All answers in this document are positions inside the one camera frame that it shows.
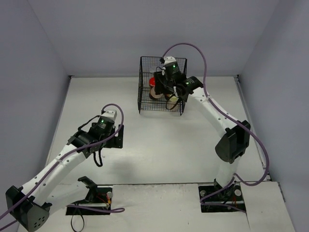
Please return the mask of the yellow-lid spice shaker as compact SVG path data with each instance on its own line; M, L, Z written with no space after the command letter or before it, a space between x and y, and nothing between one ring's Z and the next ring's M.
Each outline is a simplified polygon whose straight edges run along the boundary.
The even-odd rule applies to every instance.
M166 109L167 109L167 110L173 110L173 109L177 106L178 103L179 103L179 98L177 99L176 102L167 101L167 102L166 102Z

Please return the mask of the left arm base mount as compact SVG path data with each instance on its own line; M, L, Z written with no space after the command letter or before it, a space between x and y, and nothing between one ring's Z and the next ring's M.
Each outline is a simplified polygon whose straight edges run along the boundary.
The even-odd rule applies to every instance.
M66 208L67 216L104 216L125 211L123 207L113 208L113 187L96 184L90 178L83 176L78 179L86 187L86 196L71 203Z

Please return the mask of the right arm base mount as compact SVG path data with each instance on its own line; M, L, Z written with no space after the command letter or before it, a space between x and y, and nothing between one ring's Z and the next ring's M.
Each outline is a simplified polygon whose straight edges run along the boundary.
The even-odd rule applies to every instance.
M202 201L201 213L245 212L246 205L240 184L233 184L216 195Z

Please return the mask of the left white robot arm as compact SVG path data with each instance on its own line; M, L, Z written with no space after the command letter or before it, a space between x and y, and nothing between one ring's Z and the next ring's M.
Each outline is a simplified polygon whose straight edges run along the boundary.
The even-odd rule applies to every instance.
M20 187L11 186L5 192L8 214L28 232L43 226L50 215L75 202L90 203L98 195L98 186L86 176L79 177L64 190L57 185L90 156L103 148L122 148L124 126L116 127L117 112L103 111L88 131L80 126L61 152L36 176Z

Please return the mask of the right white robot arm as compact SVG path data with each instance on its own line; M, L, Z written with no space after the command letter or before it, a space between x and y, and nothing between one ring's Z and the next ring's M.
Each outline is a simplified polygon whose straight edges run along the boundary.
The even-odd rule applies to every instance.
M251 126L248 121L239 121L235 117L222 115L226 113L221 107L214 107L213 98L204 91L204 86L196 77L186 77L180 71L176 58L167 56L160 59L163 66L154 73L155 93L171 95L181 102L190 103L198 109L217 131L220 140L215 146L215 153L221 160L218 174L214 180L214 195L225 199L231 193L230 181L237 170L240 157L249 146L250 135L246 129Z

